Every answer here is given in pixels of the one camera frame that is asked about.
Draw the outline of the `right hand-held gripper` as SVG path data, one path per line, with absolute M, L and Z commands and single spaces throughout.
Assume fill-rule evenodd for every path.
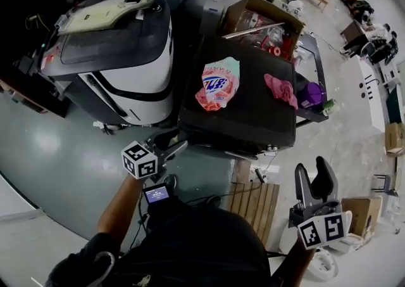
M 306 250 L 328 246 L 345 237 L 345 213 L 335 200 L 336 175 L 322 156 L 316 157 L 316 169 L 312 183 L 303 164 L 299 163 L 294 172 L 296 197 L 302 206 L 297 204 L 290 209 L 289 227 L 297 228 Z M 332 201 L 313 205 L 313 197 L 323 202 Z

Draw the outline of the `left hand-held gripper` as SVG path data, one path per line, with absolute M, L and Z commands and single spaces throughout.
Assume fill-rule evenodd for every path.
M 179 141 L 170 145 L 179 130 L 159 133 L 154 141 L 134 141 L 121 151 L 124 169 L 135 179 L 161 180 L 166 174 L 166 161 L 172 160 L 188 147 L 188 141 Z

